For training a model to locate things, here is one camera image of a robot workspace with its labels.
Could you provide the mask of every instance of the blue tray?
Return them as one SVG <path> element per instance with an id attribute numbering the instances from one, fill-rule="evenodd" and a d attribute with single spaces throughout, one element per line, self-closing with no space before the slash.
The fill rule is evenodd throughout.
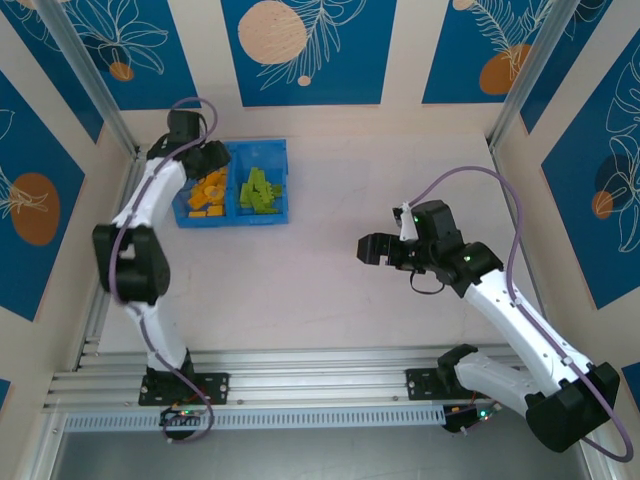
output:
<path id="1" fill-rule="evenodd" d="M 189 217 L 193 211 L 188 204 L 191 187 L 189 181 L 173 200 L 173 213 L 180 228 L 231 227 L 236 225 L 277 225 L 289 223 L 289 202 L 287 198 L 287 142 L 286 140 L 260 140 L 250 142 L 225 142 L 231 153 L 227 190 L 225 192 L 224 217 Z M 252 208 L 240 207 L 240 190 L 249 179 L 252 167 L 265 172 L 268 182 L 282 185 L 282 197 L 276 198 L 273 208 L 278 213 L 258 215 Z"/>

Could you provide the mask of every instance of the vent grille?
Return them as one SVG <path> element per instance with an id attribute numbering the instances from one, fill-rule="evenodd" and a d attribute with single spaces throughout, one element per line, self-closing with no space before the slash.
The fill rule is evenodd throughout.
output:
<path id="1" fill-rule="evenodd" d="M 65 432 L 131 432 L 160 429 L 158 412 L 69 415 Z M 344 428 L 444 425 L 442 406 L 386 408 L 309 408 L 219 410 L 215 412 L 216 430 L 259 430 L 281 428 Z M 171 430 L 204 428 L 207 416 L 190 420 Z"/>

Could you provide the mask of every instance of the white floor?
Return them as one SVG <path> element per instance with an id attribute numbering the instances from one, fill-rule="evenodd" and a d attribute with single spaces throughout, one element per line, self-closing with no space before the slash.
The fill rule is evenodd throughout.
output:
<path id="1" fill-rule="evenodd" d="M 359 238 L 398 234 L 391 208 L 461 165 L 493 168 L 480 134 L 288 140 L 290 224 L 158 229 L 172 270 L 163 308 L 192 351 L 503 343 L 450 289 L 425 297 L 409 274 L 356 258 Z M 497 181 L 461 173 L 431 197 L 451 207 L 467 242 L 506 262 L 513 226 Z M 522 256 L 516 281 L 534 302 Z M 428 275 L 416 286 L 433 289 Z M 143 351 L 131 320 L 109 306 L 100 352 Z"/>

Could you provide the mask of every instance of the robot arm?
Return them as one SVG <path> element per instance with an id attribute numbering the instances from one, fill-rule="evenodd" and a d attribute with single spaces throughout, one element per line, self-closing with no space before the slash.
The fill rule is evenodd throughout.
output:
<path id="1" fill-rule="evenodd" d="M 187 181 L 187 174 L 182 162 L 169 162 L 157 174 L 155 174 L 154 172 L 161 164 L 162 160 L 164 160 L 164 157 L 156 157 L 147 162 L 144 175 L 129 200 L 129 203 L 127 203 L 124 209 L 112 221 L 112 225 L 115 226 L 116 230 L 122 228 L 126 219 L 130 215 L 132 216 L 132 219 L 129 223 L 128 229 L 132 231 L 136 231 L 136 228 L 141 226 L 154 229 L 164 220 L 167 211 L 171 206 L 171 201 L 180 189 L 184 187 Z M 140 202 L 138 208 L 135 208 L 135 204 L 142 193 L 143 186 L 152 178 L 153 181 L 149 183 L 149 188 L 144 192 L 143 201 Z M 154 238 L 152 241 L 155 243 L 157 242 L 157 239 Z M 166 275 L 169 276 L 169 266 L 166 259 L 164 259 L 164 254 L 161 250 L 158 251 L 158 257 L 160 254 L 163 257 L 162 262 L 153 265 L 152 267 L 154 269 L 162 268 L 162 271 L 166 271 Z M 187 347 L 178 334 L 175 321 L 172 321 L 170 318 L 162 314 L 161 295 L 166 293 L 166 288 L 162 288 L 157 293 L 159 296 L 155 302 L 149 298 L 144 302 L 131 301 L 124 305 L 124 309 L 133 320 L 133 323 L 138 329 L 140 335 L 142 335 L 142 332 L 140 331 L 140 320 L 141 318 L 145 319 L 149 339 L 154 345 L 156 351 L 172 367 L 181 369 L 187 357 Z M 148 349 L 147 366 L 155 371 L 168 371 L 167 367 L 160 363 L 155 352 L 148 351 Z"/>
<path id="2" fill-rule="evenodd" d="M 595 366 L 562 338 L 515 288 L 507 293 L 503 265 L 482 243 L 465 244 L 449 207 L 440 200 L 394 209 L 401 236 L 374 233 L 360 239 L 358 258 L 413 273 L 435 272 L 460 298 L 480 310 L 502 333 L 528 371 L 497 363 L 477 348 L 456 347 L 438 361 L 438 377 L 451 387 L 481 392 L 524 416 L 536 437 L 564 451 L 609 417 L 570 364 L 577 367 L 613 406 L 620 382 L 608 364 Z M 523 315 L 524 306 L 550 337 L 562 345 L 561 358 Z"/>
<path id="3" fill-rule="evenodd" d="M 117 293 L 116 298 L 121 300 L 145 340 L 148 362 L 142 391 L 167 392 L 149 395 L 151 404 L 161 397 L 160 405 L 191 396 L 171 369 L 190 380 L 195 378 L 189 351 L 177 332 L 175 319 L 163 315 L 162 296 L 169 288 L 171 273 L 154 229 L 162 223 L 173 198 L 188 180 L 202 178 L 229 163 L 230 155 L 222 143 L 198 144 L 200 120 L 199 113 L 170 112 L 169 133 L 150 149 L 144 175 L 130 201 L 111 224 L 98 225 L 93 231 L 100 282 L 107 292 L 114 296 Z M 183 146 L 184 151 L 174 157 L 176 149 Z M 111 291 L 110 276 L 115 276 L 117 292 Z"/>

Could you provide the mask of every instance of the black mounting bracket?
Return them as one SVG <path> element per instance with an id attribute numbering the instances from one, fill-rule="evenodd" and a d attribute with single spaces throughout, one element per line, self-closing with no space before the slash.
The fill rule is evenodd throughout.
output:
<path id="1" fill-rule="evenodd" d="M 460 386 L 449 387 L 440 380 L 436 368 L 405 370 L 409 400 L 471 400 L 473 392 Z"/>
<path id="2" fill-rule="evenodd" d="M 212 405 L 226 405 L 229 396 L 228 373 L 195 373 L 191 355 L 187 353 L 180 373 L 191 380 Z M 141 407 L 170 407 L 172 405 L 204 405 L 182 380 L 171 372 L 160 372 L 147 367 L 142 378 L 138 405 Z"/>
<path id="3" fill-rule="evenodd" d="M 211 405 L 227 404 L 229 392 L 228 373 L 196 373 L 194 377 L 193 383 L 200 388 L 202 393 L 209 397 Z M 153 382 L 150 381 L 148 375 L 145 375 L 140 387 L 138 405 L 141 407 L 169 407 L 179 401 L 182 401 L 184 405 L 204 405 L 204 402 L 198 396 L 195 396 L 195 398 L 192 398 L 194 395 L 176 396 L 176 387 L 178 385 L 175 382 L 164 384 Z M 187 389 L 187 391 L 191 394 L 193 393 L 190 389 Z"/>

